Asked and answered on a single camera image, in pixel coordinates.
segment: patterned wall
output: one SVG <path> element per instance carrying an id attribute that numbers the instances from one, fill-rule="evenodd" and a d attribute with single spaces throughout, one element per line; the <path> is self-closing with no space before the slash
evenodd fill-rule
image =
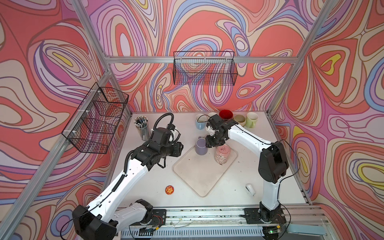
<path id="1" fill-rule="evenodd" d="M 236 56 L 296 56 L 323 5 L 290 1 L 83 1 L 111 56 L 173 56 L 233 50 Z M 132 111 L 266 110 L 288 64 L 238 64 L 235 86 L 175 86 L 173 64 L 111 66 Z"/>
<path id="2" fill-rule="evenodd" d="M 0 220 L 102 74 L 69 1 L 0 1 Z M 125 122 L 106 155 L 67 149 L 13 239 L 59 238 L 100 192 Z"/>
<path id="3" fill-rule="evenodd" d="M 383 37 L 383 1 L 339 1 L 273 115 L 340 239 L 384 239 Z"/>

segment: wire basket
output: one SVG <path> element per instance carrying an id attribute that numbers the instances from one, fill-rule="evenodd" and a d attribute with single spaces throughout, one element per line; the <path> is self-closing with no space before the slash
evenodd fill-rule
<path id="1" fill-rule="evenodd" d="M 128 97 L 120 90 L 99 87 L 67 139 L 79 152 L 106 154 Z"/>
<path id="2" fill-rule="evenodd" d="M 233 51 L 175 51 L 175 85 L 235 85 L 237 68 Z"/>

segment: glass of pencils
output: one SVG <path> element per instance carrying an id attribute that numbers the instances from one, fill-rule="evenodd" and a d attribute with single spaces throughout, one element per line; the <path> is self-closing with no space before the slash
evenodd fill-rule
<path id="1" fill-rule="evenodd" d="M 140 115 L 133 123 L 136 126 L 137 131 L 140 134 L 141 140 L 148 141 L 149 140 L 149 128 L 148 128 L 148 119 L 146 116 Z"/>

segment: red round sticker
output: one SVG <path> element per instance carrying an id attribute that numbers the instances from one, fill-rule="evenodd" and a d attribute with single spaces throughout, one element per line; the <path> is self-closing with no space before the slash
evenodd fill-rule
<path id="1" fill-rule="evenodd" d="M 169 185 L 166 187 L 166 194 L 171 195 L 174 191 L 175 189 L 173 188 L 173 186 Z"/>

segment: red mug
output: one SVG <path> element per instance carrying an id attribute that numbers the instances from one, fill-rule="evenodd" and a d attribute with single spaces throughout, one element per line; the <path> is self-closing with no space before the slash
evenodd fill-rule
<path id="1" fill-rule="evenodd" d="M 221 110 L 218 115 L 224 119 L 224 120 L 230 120 L 233 118 L 233 112 L 231 112 L 230 110 Z"/>

